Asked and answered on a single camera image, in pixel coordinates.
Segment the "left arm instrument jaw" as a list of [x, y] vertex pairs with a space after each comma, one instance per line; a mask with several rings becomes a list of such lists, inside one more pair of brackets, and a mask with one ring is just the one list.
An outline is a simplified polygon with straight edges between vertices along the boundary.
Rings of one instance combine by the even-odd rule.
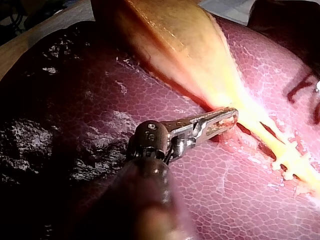
[[201, 133], [201, 137], [212, 138], [216, 135], [222, 134], [225, 131], [230, 130], [235, 124], [229, 123], [229, 124], [218, 125], [218, 123], [215, 123], [215, 124], [199, 125], [200, 126], [199, 132]]
[[190, 119], [190, 122], [196, 125], [210, 125], [216, 124], [235, 124], [238, 121], [239, 112], [233, 107], [221, 108], [215, 111], [202, 113]]

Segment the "left arm instrument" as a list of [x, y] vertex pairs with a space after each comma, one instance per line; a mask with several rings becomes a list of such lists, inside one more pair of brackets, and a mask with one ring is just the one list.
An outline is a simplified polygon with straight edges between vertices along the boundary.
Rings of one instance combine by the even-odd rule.
[[198, 119], [146, 120], [136, 127], [130, 137], [126, 160], [151, 157], [168, 165], [195, 147], [200, 135], [201, 122]]

